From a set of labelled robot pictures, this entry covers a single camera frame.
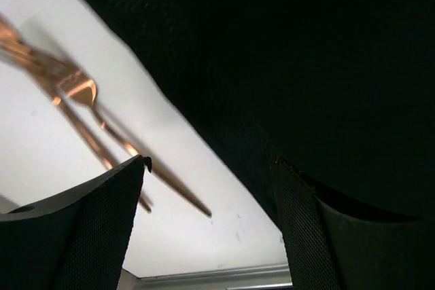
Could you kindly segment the copper fork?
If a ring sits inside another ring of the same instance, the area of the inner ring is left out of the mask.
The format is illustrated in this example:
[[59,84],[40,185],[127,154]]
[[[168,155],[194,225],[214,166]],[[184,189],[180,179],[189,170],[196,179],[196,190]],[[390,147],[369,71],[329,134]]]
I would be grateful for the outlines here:
[[[35,61],[47,69],[49,80],[60,89],[70,100],[73,100],[92,112],[96,121],[108,134],[110,134],[130,155],[153,157],[148,150],[138,149],[135,143],[131,143],[126,137],[115,131],[113,126],[102,116],[98,103],[98,87],[93,78],[85,70],[70,60],[60,60],[42,50],[33,50]],[[152,163],[154,174],[165,182],[172,190],[182,198],[195,206],[206,216],[211,217],[211,210],[159,159],[154,158]]]

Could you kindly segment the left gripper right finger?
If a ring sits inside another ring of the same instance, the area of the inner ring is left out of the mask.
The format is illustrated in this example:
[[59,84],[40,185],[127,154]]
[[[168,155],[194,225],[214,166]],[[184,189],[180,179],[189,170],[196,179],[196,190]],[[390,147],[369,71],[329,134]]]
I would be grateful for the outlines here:
[[322,186],[275,159],[280,229],[295,289],[433,289],[434,222]]

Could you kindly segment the copper knife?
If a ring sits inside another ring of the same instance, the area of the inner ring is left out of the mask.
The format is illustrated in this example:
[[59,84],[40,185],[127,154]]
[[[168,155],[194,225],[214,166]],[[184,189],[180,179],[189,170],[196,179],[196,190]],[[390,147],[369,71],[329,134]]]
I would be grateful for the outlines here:
[[47,65],[38,63],[32,58],[31,49],[23,44],[18,32],[4,18],[1,19],[1,60],[25,70],[31,76],[32,80],[49,96],[52,104],[58,107],[106,169],[110,170],[120,164],[119,160],[61,98],[48,78],[43,76],[43,73],[48,70]]

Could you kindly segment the black cloth placemat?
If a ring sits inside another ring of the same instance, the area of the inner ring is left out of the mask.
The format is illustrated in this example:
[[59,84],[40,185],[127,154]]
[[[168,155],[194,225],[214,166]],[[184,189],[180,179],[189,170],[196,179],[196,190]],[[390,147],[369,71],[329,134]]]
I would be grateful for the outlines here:
[[84,0],[277,220],[273,163],[324,202],[434,220],[434,0]]

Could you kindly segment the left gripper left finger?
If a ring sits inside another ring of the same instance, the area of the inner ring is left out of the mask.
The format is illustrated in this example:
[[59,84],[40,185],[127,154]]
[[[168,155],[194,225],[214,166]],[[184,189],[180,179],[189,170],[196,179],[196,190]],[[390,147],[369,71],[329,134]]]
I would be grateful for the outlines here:
[[2,289],[116,289],[149,157],[1,214]]

